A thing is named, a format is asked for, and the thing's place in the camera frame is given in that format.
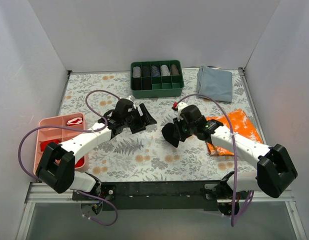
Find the black boxer underwear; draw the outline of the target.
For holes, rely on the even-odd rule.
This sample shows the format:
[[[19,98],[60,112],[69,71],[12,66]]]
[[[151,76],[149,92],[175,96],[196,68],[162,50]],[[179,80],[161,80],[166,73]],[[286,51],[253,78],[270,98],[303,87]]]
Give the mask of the black boxer underwear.
[[[180,140],[179,137],[175,135],[175,125],[173,123],[167,123],[161,129],[161,133],[163,138],[173,147],[177,148],[179,146]]]

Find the light blue cloth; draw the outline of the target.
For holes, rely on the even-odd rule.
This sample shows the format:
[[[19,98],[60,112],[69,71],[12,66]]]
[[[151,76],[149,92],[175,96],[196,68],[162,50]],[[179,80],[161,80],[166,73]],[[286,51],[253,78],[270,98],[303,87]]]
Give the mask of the light blue cloth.
[[[233,100],[233,74],[229,71],[201,66],[197,74],[196,93],[215,101]]]

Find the orange white patterned cloth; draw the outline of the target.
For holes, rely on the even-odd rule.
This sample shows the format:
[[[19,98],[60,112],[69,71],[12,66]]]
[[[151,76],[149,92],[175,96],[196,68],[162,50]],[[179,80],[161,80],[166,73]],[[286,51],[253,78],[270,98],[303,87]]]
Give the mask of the orange white patterned cloth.
[[[242,109],[227,114],[234,132],[258,143],[263,143],[257,129]],[[207,143],[208,152],[211,156],[233,156],[234,153],[220,146]]]

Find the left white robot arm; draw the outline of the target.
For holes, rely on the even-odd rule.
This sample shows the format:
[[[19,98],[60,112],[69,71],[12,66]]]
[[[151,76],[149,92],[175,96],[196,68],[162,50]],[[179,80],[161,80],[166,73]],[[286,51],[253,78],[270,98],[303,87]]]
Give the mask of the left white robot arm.
[[[101,181],[87,172],[75,170],[75,164],[97,146],[129,128],[132,134],[155,125],[156,120],[142,103],[122,98],[85,132],[61,143],[51,142],[43,151],[35,175],[58,194],[66,190],[81,191],[90,200],[101,195]]]

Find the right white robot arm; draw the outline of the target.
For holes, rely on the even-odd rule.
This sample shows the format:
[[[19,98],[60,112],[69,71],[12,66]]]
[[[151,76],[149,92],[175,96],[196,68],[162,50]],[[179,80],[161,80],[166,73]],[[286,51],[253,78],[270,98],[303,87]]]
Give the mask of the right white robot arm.
[[[173,146],[194,135],[214,147],[233,152],[255,168],[251,172],[227,174],[212,189],[213,194],[232,199],[242,191],[262,191],[278,198],[297,178],[297,170],[284,146],[269,146],[231,132],[220,121],[207,120],[193,104],[175,103],[173,110],[177,112],[173,119]]]

